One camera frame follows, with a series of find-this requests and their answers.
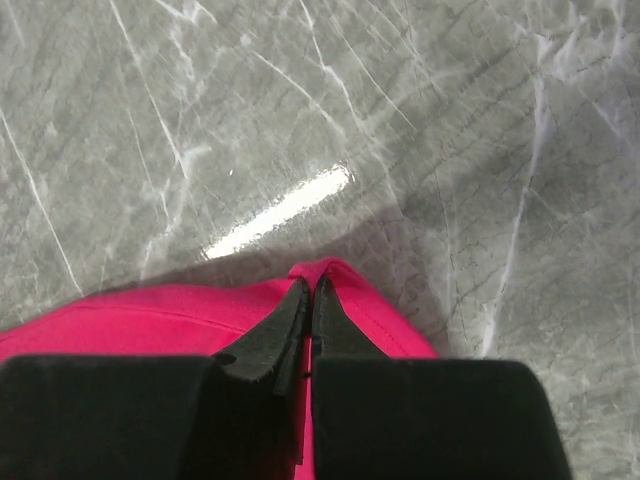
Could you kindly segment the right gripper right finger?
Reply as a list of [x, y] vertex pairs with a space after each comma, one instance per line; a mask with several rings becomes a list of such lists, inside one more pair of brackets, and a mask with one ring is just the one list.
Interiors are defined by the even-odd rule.
[[312, 317], [313, 459], [317, 479], [397, 476], [397, 364], [346, 314], [323, 276]]

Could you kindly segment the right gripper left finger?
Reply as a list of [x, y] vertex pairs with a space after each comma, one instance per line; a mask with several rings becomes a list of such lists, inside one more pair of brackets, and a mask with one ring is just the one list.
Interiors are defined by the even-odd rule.
[[311, 293], [298, 279], [264, 320], [215, 355], [212, 472], [220, 479], [291, 479], [302, 459], [300, 407]]

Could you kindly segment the magenta t shirt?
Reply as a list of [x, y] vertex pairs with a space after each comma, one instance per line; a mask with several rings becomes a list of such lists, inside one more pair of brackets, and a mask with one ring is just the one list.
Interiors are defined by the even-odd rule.
[[215, 355], [264, 320], [302, 279], [302, 459], [313, 467], [312, 317], [323, 276], [348, 317], [388, 357], [431, 359], [428, 341], [349, 265], [328, 259], [237, 288], [165, 285], [88, 297], [1, 336], [5, 479], [220, 479]]

